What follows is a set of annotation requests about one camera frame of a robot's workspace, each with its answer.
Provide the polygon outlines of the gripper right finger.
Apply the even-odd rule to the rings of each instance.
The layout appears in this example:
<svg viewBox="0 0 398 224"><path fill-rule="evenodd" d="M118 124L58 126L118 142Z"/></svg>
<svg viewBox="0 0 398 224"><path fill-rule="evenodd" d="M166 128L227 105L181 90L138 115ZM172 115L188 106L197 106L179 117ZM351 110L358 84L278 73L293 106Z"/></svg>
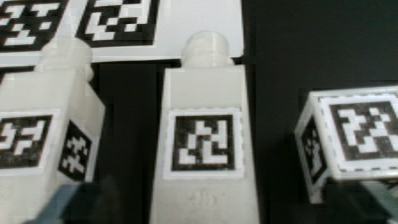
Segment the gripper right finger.
<svg viewBox="0 0 398 224"><path fill-rule="evenodd" d="M398 224L398 180L330 185L330 224Z"/></svg>

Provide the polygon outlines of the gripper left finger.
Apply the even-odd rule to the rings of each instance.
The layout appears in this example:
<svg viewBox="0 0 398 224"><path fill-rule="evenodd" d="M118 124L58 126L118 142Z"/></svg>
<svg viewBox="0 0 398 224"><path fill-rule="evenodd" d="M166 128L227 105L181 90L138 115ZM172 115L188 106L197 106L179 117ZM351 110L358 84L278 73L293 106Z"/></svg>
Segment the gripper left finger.
<svg viewBox="0 0 398 224"><path fill-rule="evenodd" d="M33 224L118 224L118 195L110 184L60 186Z"/></svg>

